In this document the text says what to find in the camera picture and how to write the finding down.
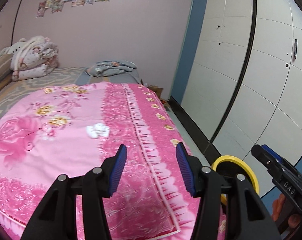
screw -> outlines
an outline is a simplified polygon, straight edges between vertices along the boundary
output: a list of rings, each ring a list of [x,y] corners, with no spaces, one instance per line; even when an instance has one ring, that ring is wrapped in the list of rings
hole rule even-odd
[[[100,174],[102,172],[102,169],[100,167],[95,167],[92,171],[94,174]]]
[[[238,174],[237,179],[240,181],[244,181],[246,179],[246,177],[243,174]]]
[[[208,174],[208,173],[211,172],[211,169],[210,169],[210,167],[208,167],[208,166],[204,166],[204,167],[201,168],[201,171],[202,171],[203,173]]]
[[[61,174],[60,176],[58,176],[57,178],[59,181],[65,181],[66,180],[66,175],[65,174]]]

black door handle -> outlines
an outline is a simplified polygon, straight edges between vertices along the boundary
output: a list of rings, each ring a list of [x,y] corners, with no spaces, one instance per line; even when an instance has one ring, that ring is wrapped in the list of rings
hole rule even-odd
[[[293,56],[294,56],[295,58],[297,58],[297,49],[298,49],[298,40],[296,39],[296,42],[295,42],[295,52],[294,52],[294,54],[293,54]]]

white crumpled object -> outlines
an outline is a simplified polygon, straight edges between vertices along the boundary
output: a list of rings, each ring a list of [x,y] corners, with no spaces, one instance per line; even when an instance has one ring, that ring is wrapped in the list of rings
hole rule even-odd
[[[108,137],[110,134],[110,127],[104,125],[103,123],[97,123],[95,125],[89,125],[86,128],[87,134],[92,139],[98,139],[101,137]]]

pink bedspread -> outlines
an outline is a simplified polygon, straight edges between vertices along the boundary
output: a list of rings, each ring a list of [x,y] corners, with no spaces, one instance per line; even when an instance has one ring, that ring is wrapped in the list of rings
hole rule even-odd
[[[107,137],[87,126],[102,123]],[[20,100],[0,120],[0,223],[20,239],[33,211],[59,174],[84,175],[128,149],[118,191],[104,199],[112,239],[189,240],[199,199],[186,191],[175,157],[182,141],[148,88],[107,82],[48,87]],[[78,239],[84,239],[81,197]],[[224,239],[225,216],[219,237]]]

plush toy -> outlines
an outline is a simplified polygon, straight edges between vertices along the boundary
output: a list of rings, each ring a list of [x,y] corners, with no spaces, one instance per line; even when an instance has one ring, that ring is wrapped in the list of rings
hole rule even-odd
[[[22,38],[18,42],[14,43],[11,47],[6,47],[4,49],[1,49],[0,56],[4,54],[15,54],[20,51],[20,49],[25,45],[26,39]]]

